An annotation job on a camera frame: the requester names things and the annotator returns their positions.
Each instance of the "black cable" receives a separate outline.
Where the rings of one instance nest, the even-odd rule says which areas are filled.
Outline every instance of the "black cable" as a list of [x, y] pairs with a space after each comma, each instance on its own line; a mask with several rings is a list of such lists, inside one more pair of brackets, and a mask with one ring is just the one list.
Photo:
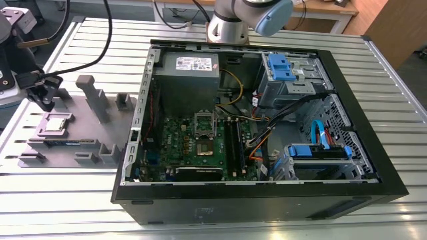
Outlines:
[[187, 12], [187, 10], [188, 10], [188, 9], [185, 9], [184, 11], [180, 11], [180, 10], [175, 9], [175, 11], [179, 12], [179, 13], [184, 13], [184, 12]]
[[221, 109], [223, 111], [224, 111], [224, 113], [227, 113], [229, 116], [232, 116], [232, 117], [239, 117], [239, 115], [236, 115], [236, 114], [232, 114], [229, 111], [227, 111], [225, 110], [225, 108], [223, 108], [221, 106], [216, 106], [219, 109]]
[[304, 21], [305, 21], [305, 18], [307, 18], [307, 4], [305, 4], [305, 1], [304, 1], [304, 0], [301, 0], [301, 4], [303, 4], [304, 9], [303, 9], [303, 12], [301, 12], [301, 16], [300, 16], [300, 18], [299, 18], [299, 21], [297, 21], [297, 25], [296, 25], [296, 27], [295, 27], [293, 29], [289, 29], [289, 31], [295, 31], [295, 30], [299, 29], [300, 26], [303, 26], [303, 24], [304, 24]]
[[181, 17], [181, 16], [177, 16], [177, 17], [179, 17], [180, 19], [184, 19], [184, 20], [187, 21], [187, 23], [189, 23], [189, 22], [192, 22], [192, 21], [196, 19], [199, 13], [200, 13], [200, 10], [195, 13], [195, 15], [193, 15], [193, 17], [192, 17], [192, 19], [191, 19], [189, 21], [187, 21], [187, 19], [185, 19], [184, 17]]
[[205, 21], [209, 23], [211, 22], [211, 18], [209, 15], [207, 13], [207, 10], [204, 9], [204, 7], [200, 5], [200, 3], [196, 0], [192, 0], [193, 4], [197, 6], [197, 8], [200, 9], [204, 17], [205, 17]]
[[161, 13], [160, 13], [160, 10], [159, 10], [159, 7], [157, 7], [157, 2], [156, 2], [156, 0], [152, 0], [152, 3], [153, 3], [153, 8], [155, 8], [155, 10], [156, 10], [156, 12], [157, 12], [157, 14], [159, 14], [159, 17], [160, 17], [164, 25], [167, 25], [167, 26], [168, 26], [171, 29], [173, 29], [173, 30], [180, 30], [180, 29], [187, 28], [187, 25], [179, 26], [179, 27], [171, 26], [171, 25], [167, 23], [167, 21], [165, 21], [165, 19], [163, 18], [163, 16], [161, 16]]
[[288, 115], [295, 113], [300, 107], [312, 100], [324, 99], [329, 96], [333, 91], [327, 91], [319, 93], [316, 95], [304, 96], [300, 100], [291, 103], [288, 106], [281, 108], [281, 110], [271, 117], [269, 121], [267, 122], [265, 128], [261, 131], [261, 134], [256, 136], [251, 141], [249, 144], [255, 143], [257, 140], [263, 139], [263, 137], [269, 133], [272, 128], [276, 126], [276, 123]]
[[53, 33], [53, 35], [46, 39], [49, 42], [52, 42], [54, 39], [58, 38], [64, 28], [65, 28], [65, 25], [66, 25], [66, 22], [68, 22], [68, 18], [69, 18], [69, 12], [70, 12], [70, 8], [72, 8], [72, 0], [66, 0], [65, 2], [65, 13], [64, 13], [64, 18], [61, 20], [61, 24], [58, 26], [58, 29], [57, 31]]
[[101, 53], [98, 55], [98, 58], [93, 62], [90, 62], [90, 63], [88, 63], [85, 65], [69, 68], [66, 70], [61, 70], [61, 71], [56, 71], [56, 72], [52, 72], [52, 73], [41, 74], [40, 77], [38, 77], [40, 79], [46, 79], [49, 77], [58, 76], [61, 74], [68, 74], [68, 73], [80, 71], [82, 69], [86, 69], [86, 68], [92, 67], [93, 65], [96, 65], [102, 60], [102, 58], [104, 58], [104, 56], [106, 54], [106, 50], [109, 48], [109, 44], [112, 43], [112, 37], [113, 37], [112, 10], [109, 8], [108, 0], [102, 0], [102, 1], [104, 1], [104, 6], [105, 6], [105, 10], [106, 10], [106, 15], [108, 15], [108, 38], [106, 38], [106, 43], [105, 43], [104, 49], [102, 49], [102, 51], [101, 51]]
[[268, 139], [264, 141], [264, 143], [260, 146], [260, 152], [261, 152], [261, 164], [267, 168], [267, 175], [264, 173], [260, 175], [260, 181], [268, 181], [269, 178], [269, 157], [268, 157]]

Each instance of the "aluminum table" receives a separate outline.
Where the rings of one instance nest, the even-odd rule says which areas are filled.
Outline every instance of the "aluminum table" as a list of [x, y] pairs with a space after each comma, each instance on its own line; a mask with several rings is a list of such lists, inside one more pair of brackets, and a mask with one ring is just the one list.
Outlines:
[[[105, 19], [73, 22], [45, 65], [46, 72], [93, 61], [105, 45]], [[205, 27], [171, 30], [160, 23], [113, 21], [102, 61], [62, 75], [62, 87], [81, 96], [74, 81], [90, 74], [108, 95], [137, 94], [151, 39], [205, 41]], [[281, 31], [272, 37], [249, 32], [252, 45], [331, 51], [367, 118], [384, 145], [409, 195], [323, 221], [140, 226], [110, 204], [114, 169], [20, 168], [17, 156], [33, 135], [41, 110], [26, 100], [0, 137], [0, 238], [32, 239], [425, 239], [427, 114], [375, 45], [359, 36]]]

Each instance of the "orange wire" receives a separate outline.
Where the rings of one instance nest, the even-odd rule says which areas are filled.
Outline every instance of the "orange wire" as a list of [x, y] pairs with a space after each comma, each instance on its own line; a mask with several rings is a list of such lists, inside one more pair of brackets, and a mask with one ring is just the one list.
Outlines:
[[268, 135], [264, 137], [264, 139], [260, 141], [260, 143], [257, 144], [256, 148], [253, 149], [251, 155], [248, 156], [248, 159], [251, 159], [251, 160], [253, 159], [253, 160], [257, 160], [257, 161], [261, 160], [260, 158], [253, 157], [253, 155], [255, 155], [256, 150], [260, 148], [260, 146], [263, 145], [263, 143], [265, 142], [265, 140], [267, 140], [267, 138], [269, 137], [271, 134], [272, 134], [272, 132], [269, 132]]

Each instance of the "sticker label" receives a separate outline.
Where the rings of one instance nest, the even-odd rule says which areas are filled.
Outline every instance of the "sticker label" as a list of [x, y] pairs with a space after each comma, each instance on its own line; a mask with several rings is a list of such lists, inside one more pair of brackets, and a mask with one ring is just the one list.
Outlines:
[[259, 106], [259, 99], [256, 97], [252, 98], [252, 105], [253, 107]]
[[276, 158], [276, 157], [279, 156], [279, 154], [280, 154], [280, 152], [275, 149], [275, 150], [272, 151], [271, 157], [272, 157], [272, 158]]
[[304, 71], [300, 69], [292, 69], [292, 73], [304, 75]]
[[261, 173], [267, 176], [268, 169], [267, 169], [267, 167], [264, 166], [264, 164], [260, 166], [260, 171], [261, 171]]
[[212, 59], [200, 57], [179, 57], [176, 59], [176, 70], [212, 71]]

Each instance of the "red wire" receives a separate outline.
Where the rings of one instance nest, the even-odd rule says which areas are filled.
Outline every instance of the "red wire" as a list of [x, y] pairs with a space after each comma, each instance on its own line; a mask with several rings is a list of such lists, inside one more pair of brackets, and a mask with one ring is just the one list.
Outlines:
[[149, 128], [145, 134], [145, 138], [142, 140], [142, 142], [145, 142], [147, 138], [148, 138], [148, 134], [152, 131], [153, 128], [153, 124], [155, 124], [155, 110], [153, 110], [153, 92], [149, 92], [149, 119], [151, 119], [151, 123], [149, 123]]

